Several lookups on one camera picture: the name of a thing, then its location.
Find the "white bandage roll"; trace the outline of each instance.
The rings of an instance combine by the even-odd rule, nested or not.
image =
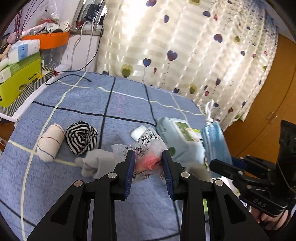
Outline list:
[[[58,124],[52,124],[40,137],[37,154],[43,161],[53,161],[65,139],[65,131]]]

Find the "bed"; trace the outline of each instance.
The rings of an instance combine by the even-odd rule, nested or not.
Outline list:
[[[205,125],[196,105],[177,94],[151,86],[146,92],[142,83],[113,76],[75,74],[92,82],[68,76],[46,88],[19,120],[0,158],[0,212],[20,240],[74,181],[93,181],[81,176],[65,141],[54,162],[36,155],[36,142],[51,124],[66,129],[85,121],[98,130],[106,151],[112,151],[112,144],[134,143],[132,130],[140,125],[155,129],[155,119],[162,116],[187,119],[195,129]],[[157,176],[133,184],[127,201],[115,204],[118,240],[179,240],[177,219],[181,222],[182,213],[176,210]]]

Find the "red ornament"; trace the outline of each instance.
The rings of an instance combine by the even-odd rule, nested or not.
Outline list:
[[[59,76],[59,72],[54,70],[54,76]]]

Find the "human hand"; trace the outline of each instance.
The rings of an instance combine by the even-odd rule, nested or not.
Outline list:
[[[255,218],[255,220],[258,223],[260,223],[261,221],[269,222],[269,224],[265,227],[266,230],[277,230],[287,220],[289,211],[286,210],[283,215],[281,213],[277,217],[272,218],[272,217],[268,216],[267,214],[262,213],[261,211],[252,207],[251,214],[253,215],[253,217]]]

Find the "gray stuffed toy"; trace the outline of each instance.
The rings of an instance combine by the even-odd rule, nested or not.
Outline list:
[[[89,151],[85,158],[78,157],[75,159],[75,163],[82,167],[81,175],[84,177],[92,176],[94,179],[100,179],[113,172],[119,162],[121,161],[116,160],[112,152],[102,149]]]

